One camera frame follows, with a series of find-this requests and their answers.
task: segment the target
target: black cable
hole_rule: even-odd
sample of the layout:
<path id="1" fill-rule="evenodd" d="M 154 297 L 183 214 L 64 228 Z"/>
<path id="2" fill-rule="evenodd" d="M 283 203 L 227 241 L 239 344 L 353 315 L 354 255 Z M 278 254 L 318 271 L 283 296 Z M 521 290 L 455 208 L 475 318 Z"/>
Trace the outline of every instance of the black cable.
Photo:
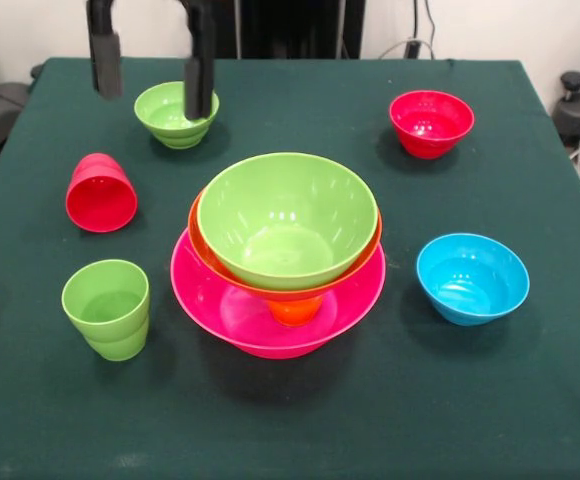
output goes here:
<path id="1" fill-rule="evenodd" d="M 434 20 L 432 19 L 432 14 L 430 13 L 430 4 L 428 3 L 428 0 L 424 1 L 426 4 L 426 13 L 428 14 L 428 20 L 430 20 L 430 24 L 432 25 L 432 33 L 430 34 L 430 47 L 432 47 L 434 44 L 434 34 L 437 31 L 437 26 L 435 25 Z"/>
<path id="2" fill-rule="evenodd" d="M 417 33 L 419 33 L 419 0 L 412 0 L 412 5 L 414 7 L 414 32 L 412 33 L 412 38 L 417 38 Z"/>

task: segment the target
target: bowl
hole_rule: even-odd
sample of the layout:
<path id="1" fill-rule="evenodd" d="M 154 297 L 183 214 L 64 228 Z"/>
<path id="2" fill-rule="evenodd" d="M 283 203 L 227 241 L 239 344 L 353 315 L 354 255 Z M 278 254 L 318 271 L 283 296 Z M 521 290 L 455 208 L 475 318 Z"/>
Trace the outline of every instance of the bowl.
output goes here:
<path id="1" fill-rule="evenodd" d="M 236 277 L 269 290 L 324 285 L 359 257 L 377 228 L 370 188 L 316 155 L 272 153 L 242 160 L 201 193 L 203 239 Z"/>
<path id="2" fill-rule="evenodd" d="M 219 110 L 219 97 L 212 94 L 212 113 L 207 118 L 188 120 L 184 115 L 184 82 L 168 82 L 144 91 L 134 102 L 134 113 L 166 147 L 192 148 L 208 132 Z"/>
<path id="3" fill-rule="evenodd" d="M 263 301 L 214 275 L 184 231 L 172 253 L 170 278 L 188 316 L 208 333 L 257 357 L 282 360 L 316 350 L 359 323 L 378 300 L 386 278 L 381 245 L 355 275 L 325 295 L 310 325 L 279 325 Z"/>
<path id="4" fill-rule="evenodd" d="M 428 243 L 417 258 L 417 275 L 437 311 L 462 326 L 507 315 L 530 290 L 528 271 L 512 250 L 471 233 L 444 235 Z"/>
<path id="5" fill-rule="evenodd" d="M 188 235 L 190 237 L 190 244 L 196 256 L 207 268 L 212 270 L 212 272 L 220 277 L 224 282 L 229 283 L 250 295 L 265 300 L 273 317 L 285 326 L 302 326 L 310 322 L 321 307 L 323 295 L 347 281 L 363 268 L 374 254 L 381 240 L 383 223 L 381 221 L 381 212 L 379 212 L 377 228 L 375 229 L 370 243 L 366 245 L 366 248 L 363 249 L 352 265 L 350 265 L 350 267 L 336 279 L 319 287 L 305 290 L 266 290 L 257 288 L 248 285 L 233 275 L 232 272 L 230 272 L 230 270 L 219 261 L 210 247 L 208 247 L 208 244 L 205 242 L 201 232 L 199 231 L 199 224 L 197 223 L 197 210 L 200 198 L 201 193 L 197 195 L 197 198 L 192 203 L 192 207 L 188 214 Z"/>
<path id="6" fill-rule="evenodd" d="M 474 125 L 474 112 L 466 102 L 434 90 L 404 93 L 392 101 L 389 112 L 406 151 L 426 160 L 449 152 Z"/>

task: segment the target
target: red cup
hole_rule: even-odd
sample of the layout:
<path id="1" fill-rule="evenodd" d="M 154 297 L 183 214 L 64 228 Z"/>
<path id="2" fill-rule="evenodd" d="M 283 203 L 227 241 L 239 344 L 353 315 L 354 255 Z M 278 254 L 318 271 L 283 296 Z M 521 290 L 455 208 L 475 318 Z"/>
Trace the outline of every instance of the red cup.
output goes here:
<path id="1" fill-rule="evenodd" d="M 137 194 L 114 158 L 92 153 L 81 159 L 66 195 L 66 211 L 78 227 L 96 233 L 118 230 L 137 207 Z"/>
<path id="2" fill-rule="evenodd" d="M 454 95 L 418 90 L 398 96 L 390 104 L 390 119 L 399 141 L 417 158 L 439 158 L 474 126 L 470 105 Z"/>

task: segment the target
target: small green bowl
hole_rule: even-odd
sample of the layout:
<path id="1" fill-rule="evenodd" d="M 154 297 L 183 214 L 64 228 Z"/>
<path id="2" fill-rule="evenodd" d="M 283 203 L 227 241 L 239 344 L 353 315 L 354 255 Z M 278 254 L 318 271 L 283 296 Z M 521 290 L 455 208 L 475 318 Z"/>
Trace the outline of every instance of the small green bowl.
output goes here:
<path id="1" fill-rule="evenodd" d="M 377 227 L 370 188 L 327 158 L 272 153 L 217 175 L 199 201 L 199 230 L 250 285 L 303 290 L 341 275 Z"/>
<path id="2" fill-rule="evenodd" d="M 155 85 L 137 97 L 134 113 L 166 147 L 182 150 L 197 145 L 208 132 L 219 110 L 219 97 L 212 93 L 212 113 L 188 120 L 184 115 L 184 82 Z"/>

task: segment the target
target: plastic cup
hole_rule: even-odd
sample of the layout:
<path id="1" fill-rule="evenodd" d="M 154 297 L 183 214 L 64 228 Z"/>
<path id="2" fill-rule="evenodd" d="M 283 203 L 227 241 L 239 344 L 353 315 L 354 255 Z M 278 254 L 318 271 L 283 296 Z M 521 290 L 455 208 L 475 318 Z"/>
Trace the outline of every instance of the plastic cup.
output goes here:
<path id="1" fill-rule="evenodd" d="M 92 153 L 81 159 L 66 195 L 66 211 L 78 227 L 96 233 L 118 230 L 137 207 L 137 194 L 114 158 Z"/>
<path id="2" fill-rule="evenodd" d="M 150 286 L 134 263 L 112 259 L 86 265 L 66 283 L 61 303 L 86 342 L 106 360 L 128 360 L 143 349 Z"/>

